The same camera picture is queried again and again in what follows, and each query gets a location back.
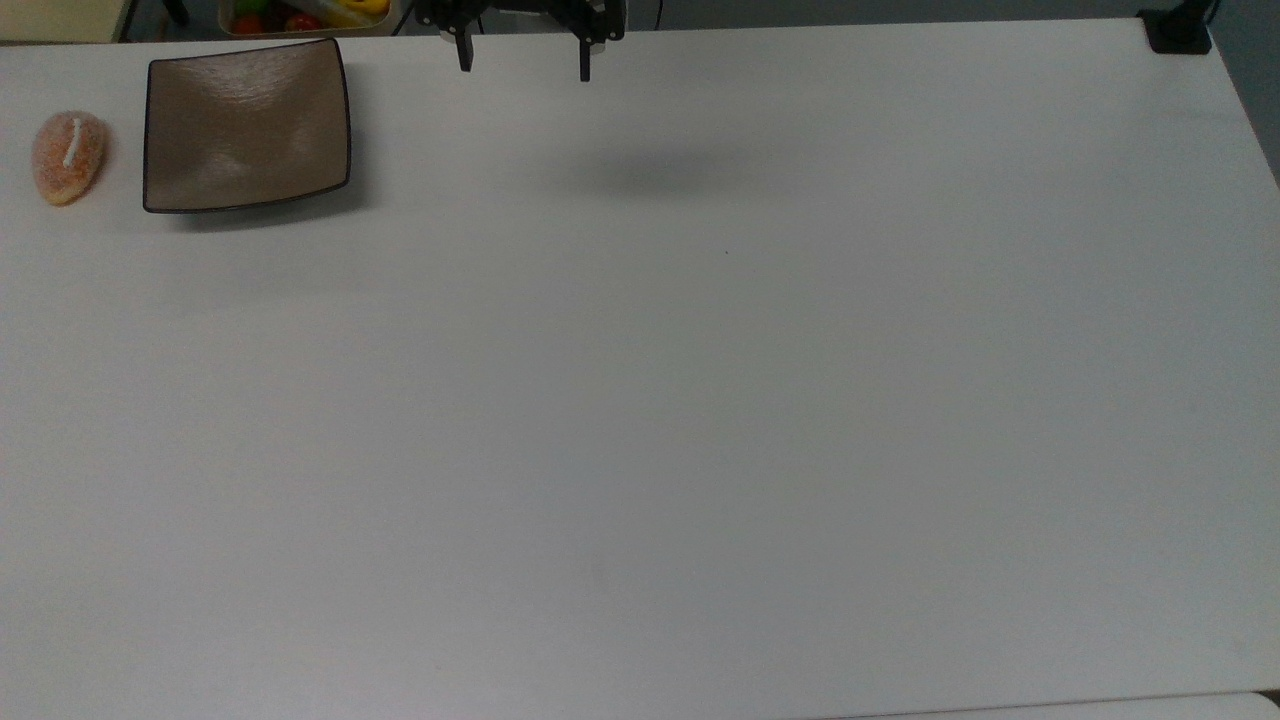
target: plate rim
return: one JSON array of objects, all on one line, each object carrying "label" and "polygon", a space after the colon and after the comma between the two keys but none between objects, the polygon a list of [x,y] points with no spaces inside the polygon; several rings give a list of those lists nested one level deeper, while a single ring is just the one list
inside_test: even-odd
[{"label": "plate rim", "polygon": [[[302,45],[317,45],[328,44],[333,46],[334,58],[338,60],[338,78],[342,83],[342,111],[344,126],[347,129],[347,163],[346,172],[343,173],[342,181],[314,190],[310,192],[303,192],[301,195],[291,195],[289,197],[278,197],[274,200],[262,200],[259,202],[242,202],[238,205],[223,205],[218,208],[154,208],[148,205],[147,184],[148,184],[148,168],[150,168],[150,154],[151,143],[148,138],[151,137],[151,88],[152,79],[155,77],[155,67],[157,63],[180,63],[184,60],[202,60],[205,58],[223,58],[227,55],[244,55],[248,53],[270,53],[274,50],[280,50],[284,47],[298,47]],[[155,213],[157,215],[195,215],[200,213],[223,213],[227,210],[246,210],[250,208],[265,208],[269,205],[279,205],[282,202],[293,202],[294,200],[305,200],[307,197],[315,197],[316,195],[324,195],[325,192],[333,192],[342,187],[346,187],[351,182],[351,95],[347,91],[347,67],[342,61],[342,46],[333,37],[321,37],[317,40],[308,40],[305,42],[289,42],[288,45],[273,45],[270,47],[250,47],[247,50],[230,50],[227,53],[211,53],[209,55],[189,55],[186,58],[157,58],[147,63],[147,99],[146,99],[146,115],[142,120],[142,209],[147,213]]]}]

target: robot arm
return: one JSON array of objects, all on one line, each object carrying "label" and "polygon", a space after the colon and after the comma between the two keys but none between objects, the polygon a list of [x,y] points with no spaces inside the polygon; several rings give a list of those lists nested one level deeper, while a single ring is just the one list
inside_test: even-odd
[{"label": "robot arm", "polygon": [[440,35],[458,47],[458,65],[471,72],[475,49],[471,23],[489,8],[518,13],[545,13],[572,32],[579,42],[579,77],[591,79],[591,54],[604,50],[609,40],[622,40],[627,24],[626,0],[603,0],[603,9],[591,0],[419,0],[419,23],[434,23]]}]

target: white icing stripe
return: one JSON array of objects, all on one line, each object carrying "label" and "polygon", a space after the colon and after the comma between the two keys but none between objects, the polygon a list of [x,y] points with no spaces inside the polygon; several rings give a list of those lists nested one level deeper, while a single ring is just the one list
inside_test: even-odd
[{"label": "white icing stripe", "polygon": [[76,118],[74,129],[72,131],[72,143],[67,146],[67,156],[63,158],[63,167],[70,168],[72,163],[76,161],[76,151],[79,150],[79,127],[81,119]]}]

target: green fruit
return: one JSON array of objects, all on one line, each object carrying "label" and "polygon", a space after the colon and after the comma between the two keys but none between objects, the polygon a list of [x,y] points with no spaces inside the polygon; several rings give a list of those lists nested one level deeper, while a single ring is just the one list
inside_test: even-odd
[{"label": "green fruit", "polygon": [[236,17],[261,15],[271,0],[236,0]]}]

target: fruit basket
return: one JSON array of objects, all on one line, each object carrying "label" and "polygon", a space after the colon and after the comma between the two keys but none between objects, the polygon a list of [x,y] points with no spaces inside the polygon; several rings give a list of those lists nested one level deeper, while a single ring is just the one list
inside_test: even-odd
[{"label": "fruit basket", "polygon": [[399,0],[218,0],[218,26],[233,37],[385,36],[399,13]]}]

